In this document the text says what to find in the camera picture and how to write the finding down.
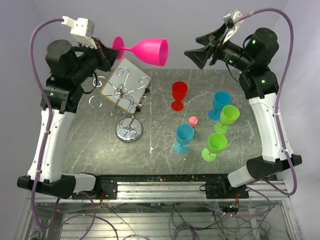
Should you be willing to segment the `magenta plastic wine glass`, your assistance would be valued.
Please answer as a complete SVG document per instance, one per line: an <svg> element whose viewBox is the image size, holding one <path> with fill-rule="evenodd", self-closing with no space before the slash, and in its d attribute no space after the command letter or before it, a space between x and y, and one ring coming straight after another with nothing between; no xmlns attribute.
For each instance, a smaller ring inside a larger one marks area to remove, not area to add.
<svg viewBox="0 0 320 240"><path fill-rule="evenodd" d="M140 61L153 65L164 67L169 56L169 43L165 38L147 38L141 40L133 47L125 47L125 42L121 36L115 37L112 48L119 50L120 59L125 51L132 52Z"/></svg>

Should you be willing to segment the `red plastic wine glass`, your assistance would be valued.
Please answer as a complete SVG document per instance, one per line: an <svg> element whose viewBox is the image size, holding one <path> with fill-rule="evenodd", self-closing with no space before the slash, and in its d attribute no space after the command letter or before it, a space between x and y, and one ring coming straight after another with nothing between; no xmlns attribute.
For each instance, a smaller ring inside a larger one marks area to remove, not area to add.
<svg viewBox="0 0 320 240"><path fill-rule="evenodd" d="M172 97L174 99L174 101L171 103L171 108L174 111L179 112L184 108L184 104L182 101L187 95L188 85L183 81L176 81L172 85L171 90Z"/></svg>

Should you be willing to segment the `chrome wine glass rack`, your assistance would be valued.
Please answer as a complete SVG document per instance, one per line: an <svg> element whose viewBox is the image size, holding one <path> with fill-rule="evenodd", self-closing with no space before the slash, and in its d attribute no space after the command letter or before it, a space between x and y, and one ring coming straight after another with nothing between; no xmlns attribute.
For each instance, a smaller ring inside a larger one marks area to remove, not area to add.
<svg viewBox="0 0 320 240"><path fill-rule="evenodd" d="M136 107L135 113L140 110L142 105L145 105L148 102L149 98L144 94L139 106ZM115 135L121 142L132 143L137 141L142 136L144 127L142 123L134 116L134 113L129 113L118 107L117 103L113 103L113 106L110 110L110 115L118 120L118 123L115 126Z"/></svg>

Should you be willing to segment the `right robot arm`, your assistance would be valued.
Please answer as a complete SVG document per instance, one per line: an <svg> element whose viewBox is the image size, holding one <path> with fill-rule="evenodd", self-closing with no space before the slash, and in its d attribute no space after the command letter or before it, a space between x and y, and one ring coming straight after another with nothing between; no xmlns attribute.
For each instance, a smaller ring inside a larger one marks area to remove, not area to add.
<svg viewBox="0 0 320 240"><path fill-rule="evenodd" d="M278 37L269 28L260 27L249 35L243 46L228 39L227 26L195 39L203 47L186 50L187 56L199 69L207 61L214 65L222 61L240 71L238 82L254 114L262 144L261 156L247 160L246 165L228 174L220 186L221 194L233 197L238 187L302 164L294 154L280 115L280 87L276 75L268 67L279 49Z"/></svg>

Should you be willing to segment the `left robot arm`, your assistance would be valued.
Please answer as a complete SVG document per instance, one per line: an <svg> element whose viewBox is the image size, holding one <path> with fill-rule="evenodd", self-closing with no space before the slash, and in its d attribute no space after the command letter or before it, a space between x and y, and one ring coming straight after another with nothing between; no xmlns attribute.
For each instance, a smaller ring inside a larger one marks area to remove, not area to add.
<svg viewBox="0 0 320 240"><path fill-rule="evenodd" d="M120 51L104 46L94 38L96 48L73 46L65 39L51 42L45 56L50 77L44 87L41 106L41 128L31 167L20 176L17 186L61 199L84 191L96 199L102 193L99 175L92 173L63 174L63 152L67 134L85 91L82 83L96 74L108 72Z"/></svg>

